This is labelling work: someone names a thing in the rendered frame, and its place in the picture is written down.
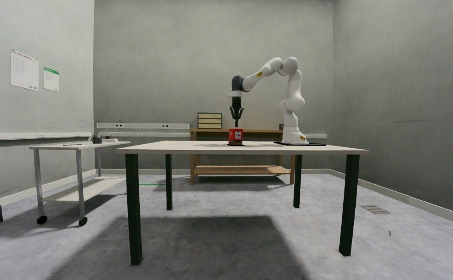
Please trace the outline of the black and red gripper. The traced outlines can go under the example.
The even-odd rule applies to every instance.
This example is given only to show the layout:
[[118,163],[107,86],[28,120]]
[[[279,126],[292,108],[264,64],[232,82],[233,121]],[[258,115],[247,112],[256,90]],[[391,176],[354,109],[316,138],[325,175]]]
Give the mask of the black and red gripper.
[[[235,127],[238,127],[238,121],[241,118],[241,113],[244,108],[241,107],[241,98],[240,97],[233,97],[232,98],[232,106],[229,108],[231,110],[232,118],[235,121]],[[234,112],[233,112],[234,110]],[[239,113],[240,110],[240,113]]]

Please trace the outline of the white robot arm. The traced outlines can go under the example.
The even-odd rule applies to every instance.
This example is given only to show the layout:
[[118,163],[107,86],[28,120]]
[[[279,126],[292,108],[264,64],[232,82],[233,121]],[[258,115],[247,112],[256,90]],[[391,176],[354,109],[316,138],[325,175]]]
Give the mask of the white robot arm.
[[282,111],[284,117],[282,143],[309,144],[307,143],[306,136],[300,133],[299,128],[296,127],[298,126],[298,118],[295,116],[294,110],[299,110],[305,104],[300,94],[302,73],[297,69],[298,62],[294,57],[287,58],[283,63],[280,58],[271,59],[253,75],[249,75],[246,78],[241,77],[241,75],[234,76],[232,79],[232,92],[227,94],[226,97],[242,97],[242,91],[249,92],[256,85],[256,82],[264,76],[269,77],[273,75],[276,71],[282,77],[289,75],[287,86],[289,99],[282,101],[279,105],[279,109]]

